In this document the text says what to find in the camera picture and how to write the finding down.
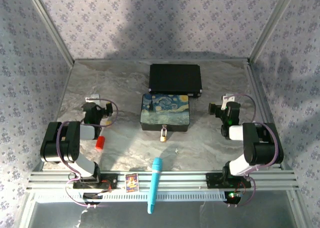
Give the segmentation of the black case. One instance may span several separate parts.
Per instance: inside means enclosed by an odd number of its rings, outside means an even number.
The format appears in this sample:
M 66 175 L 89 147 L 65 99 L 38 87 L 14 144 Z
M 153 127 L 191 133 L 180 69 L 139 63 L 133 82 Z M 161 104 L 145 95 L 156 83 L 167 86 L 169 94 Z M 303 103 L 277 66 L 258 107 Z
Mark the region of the black case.
M 197 64 L 152 64 L 149 72 L 150 94 L 202 95 L 201 68 Z

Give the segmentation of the starry night painted box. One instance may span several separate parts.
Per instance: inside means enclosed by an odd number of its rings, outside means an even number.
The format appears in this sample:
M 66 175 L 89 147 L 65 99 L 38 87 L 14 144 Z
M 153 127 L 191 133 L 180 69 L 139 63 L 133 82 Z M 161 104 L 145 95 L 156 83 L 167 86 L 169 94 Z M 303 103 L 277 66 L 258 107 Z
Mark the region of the starry night painted box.
M 144 94 L 140 125 L 145 131 L 186 132 L 190 125 L 190 103 L 187 95 Z

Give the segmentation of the red plastic cylinder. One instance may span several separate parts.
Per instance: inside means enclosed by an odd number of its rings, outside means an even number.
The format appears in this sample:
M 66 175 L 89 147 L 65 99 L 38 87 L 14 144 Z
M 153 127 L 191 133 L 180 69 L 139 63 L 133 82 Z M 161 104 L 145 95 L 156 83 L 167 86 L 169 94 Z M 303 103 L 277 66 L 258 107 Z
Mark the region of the red plastic cylinder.
M 96 140 L 95 148 L 97 150 L 103 150 L 104 145 L 105 145 L 105 137 L 104 136 L 99 136 Z

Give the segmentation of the small picture card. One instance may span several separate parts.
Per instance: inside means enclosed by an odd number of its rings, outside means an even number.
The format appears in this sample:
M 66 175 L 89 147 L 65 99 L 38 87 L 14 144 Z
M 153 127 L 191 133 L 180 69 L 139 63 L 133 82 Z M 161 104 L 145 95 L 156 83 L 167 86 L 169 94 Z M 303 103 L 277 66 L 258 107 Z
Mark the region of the small picture card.
M 139 179 L 137 173 L 125 175 L 125 190 L 127 193 L 139 191 Z

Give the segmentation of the cyan marker pen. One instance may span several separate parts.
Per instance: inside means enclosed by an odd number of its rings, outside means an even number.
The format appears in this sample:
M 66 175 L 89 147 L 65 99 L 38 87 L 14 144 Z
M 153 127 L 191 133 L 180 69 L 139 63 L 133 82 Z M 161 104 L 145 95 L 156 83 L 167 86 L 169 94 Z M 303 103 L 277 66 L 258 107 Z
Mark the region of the cyan marker pen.
M 149 193 L 147 197 L 147 213 L 152 214 L 154 212 L 157 191 L 159 185 L 159 179 L 163 168 L 163 161 L 160 157 L 156 157 L 152 164 L 152 174 L 149 187 Z

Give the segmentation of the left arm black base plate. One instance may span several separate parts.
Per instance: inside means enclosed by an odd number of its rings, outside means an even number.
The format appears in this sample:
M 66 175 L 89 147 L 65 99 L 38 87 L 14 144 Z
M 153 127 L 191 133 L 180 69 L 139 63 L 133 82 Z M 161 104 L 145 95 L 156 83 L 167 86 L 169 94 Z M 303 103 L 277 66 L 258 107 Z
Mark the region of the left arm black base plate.
M 100 174 L 99 176 L 91 176 L 81 178 L 73 183 L 74 189 L 116 189 L 118 183 L 117 174 Z

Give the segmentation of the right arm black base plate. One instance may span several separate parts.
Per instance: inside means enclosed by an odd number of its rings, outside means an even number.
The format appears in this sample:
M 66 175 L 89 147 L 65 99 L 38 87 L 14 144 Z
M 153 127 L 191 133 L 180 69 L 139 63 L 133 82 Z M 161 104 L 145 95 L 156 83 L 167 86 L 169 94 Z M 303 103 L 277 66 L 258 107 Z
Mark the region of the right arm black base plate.
M 229 176 L 220 173 L 206 173 L 205 181 L 208 189 L 251 188 L 250 181 L 240 176 Z

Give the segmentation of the aluminium rail frame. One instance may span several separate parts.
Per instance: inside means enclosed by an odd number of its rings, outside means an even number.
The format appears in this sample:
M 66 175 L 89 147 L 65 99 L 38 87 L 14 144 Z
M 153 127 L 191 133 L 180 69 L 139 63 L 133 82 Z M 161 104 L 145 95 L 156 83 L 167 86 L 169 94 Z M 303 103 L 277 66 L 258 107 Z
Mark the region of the aluminium rail frame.
M 160 191 L 197 191 L 205 190 L 206 171 L 166 171 L 159 179 Z M 249 175 L 255 180 L 256 188 L 261 191 L 286 191 L 299 188 L 296 176 L 292 170 L 260 170 Z M 50 170 L 32 172 L 28 190 L 63 189 L 71 178 L 69 172 Z

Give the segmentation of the left aluminium corner post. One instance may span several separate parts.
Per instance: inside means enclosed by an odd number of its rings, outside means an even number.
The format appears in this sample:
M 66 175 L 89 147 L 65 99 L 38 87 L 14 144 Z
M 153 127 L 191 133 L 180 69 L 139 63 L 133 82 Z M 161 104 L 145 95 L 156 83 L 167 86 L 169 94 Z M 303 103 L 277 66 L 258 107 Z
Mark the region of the left aluminium corner post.
M 55 42 L 56 46 L 58 47 L 59 51 L 63 55 L 64 59 L 68 63 L 69 66 L 74 65 L 74 59 L 71 56 L 66 44 L 64 43 L 62 37 L 59 34 L 57 27 L 55 26 L 50 14 L 48 13 L 47 9 L 45 8 L 45 4 L 42 0 L 31 0 L 35 9 L 37 10 L 42 22 L 44 23 L 47 31 L 51 35 L 53 41 Z

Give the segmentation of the aluminium corner post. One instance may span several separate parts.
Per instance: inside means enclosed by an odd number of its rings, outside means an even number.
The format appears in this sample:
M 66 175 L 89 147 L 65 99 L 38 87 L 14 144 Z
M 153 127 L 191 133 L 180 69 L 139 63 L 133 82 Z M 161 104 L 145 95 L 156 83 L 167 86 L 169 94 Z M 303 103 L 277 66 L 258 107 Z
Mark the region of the aluminium corner post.
M 59 34 L 57 27 L 55 26 L 50 14 L 48 13 L 47 9 L 45 8 L 45 4 L 42 0 L 31 0 L 35 9 L 37 10 L 42 22 L 44 23 L 47 31 L 51 35 L 53 41 L 55 42 L 56 46 L 58 47 L 59 51 L 63 55 L 64 59 L 68 63 L 69 66 L 74 65 L 74 59 L 71 56 L 66 44 L 64 43 L 62 37 Z
M 258 40 L 256 41 L 250 53 L 250 56 L 248 57 L 249 64 L 255 63 L 259 58 L 269 37 L 272 35 L 283 13 L 290 4 L 290 1 L 291 0 L 277 0 L 266 24 L 264 25 L 261 31 L 261 34 L 258 37 Z

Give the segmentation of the right aluminium corner post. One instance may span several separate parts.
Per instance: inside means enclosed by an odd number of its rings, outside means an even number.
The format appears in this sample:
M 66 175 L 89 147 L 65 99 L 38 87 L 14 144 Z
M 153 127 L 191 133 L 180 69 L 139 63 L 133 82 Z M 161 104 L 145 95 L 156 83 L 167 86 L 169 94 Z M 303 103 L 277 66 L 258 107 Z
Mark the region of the right aluminium corner post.
M 258 37 L 258 40 L 256 41 L 250 53 L 250 56 L 248 57 L 249 64 L 255 63 L 259 58 L 269 37 L 272 35 L 283 13 L 290 4 L 290 1 L 291 0 L 277 0 L 266 24 L 264 25 L 261 31 L 261 34 Z

